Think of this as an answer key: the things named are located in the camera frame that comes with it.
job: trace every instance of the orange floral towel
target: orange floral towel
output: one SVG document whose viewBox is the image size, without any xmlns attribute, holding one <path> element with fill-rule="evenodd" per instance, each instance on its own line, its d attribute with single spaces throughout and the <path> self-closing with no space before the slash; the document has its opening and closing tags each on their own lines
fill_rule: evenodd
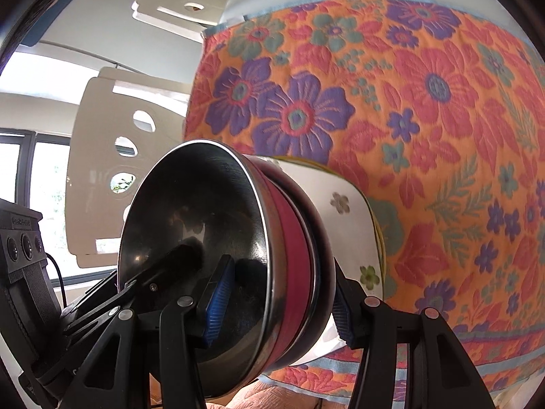
<svg viewBox="0 0 545 409">
<path fill-rule="evenodd" d="M 545 67 L 493 23 L 430 2 L 326 0 L 216 29 L 186 139 L 320 162 L 368 197 L 385 299 L 441 312 L 491 392 L 545 364 Z M 361 352 L 269 380 L 350 396 Z M 403 400 L 404 351 L 397 400 Z"/>
</svg>

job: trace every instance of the window frame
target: window frame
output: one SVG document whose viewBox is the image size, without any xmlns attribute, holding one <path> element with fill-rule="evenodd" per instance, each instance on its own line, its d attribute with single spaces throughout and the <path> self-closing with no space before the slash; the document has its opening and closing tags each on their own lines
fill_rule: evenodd
<svg viewBox="0 0 545 409">
<path fill-rule="evenodd" d="M 17 175 L 15 177 L 15 203 L 26 208 L 30 207 L 32 165 L 34 163 L 34 151 L 37 143 L 50 143 L 52 145 L 70 146 L 70 137 L 40 133 L 23 129 L 11 129 L 0 127 L 0 143 L 19 145 L 19 157 L 17 160 Z M 102 280 L 112 273 L 112 269 L 99 272 L 63 276 L 65 286 L 73 286 L 89 281 Z M 53 287 L 61 285 L 58 278 L 52 278 Z"/>
</svg>

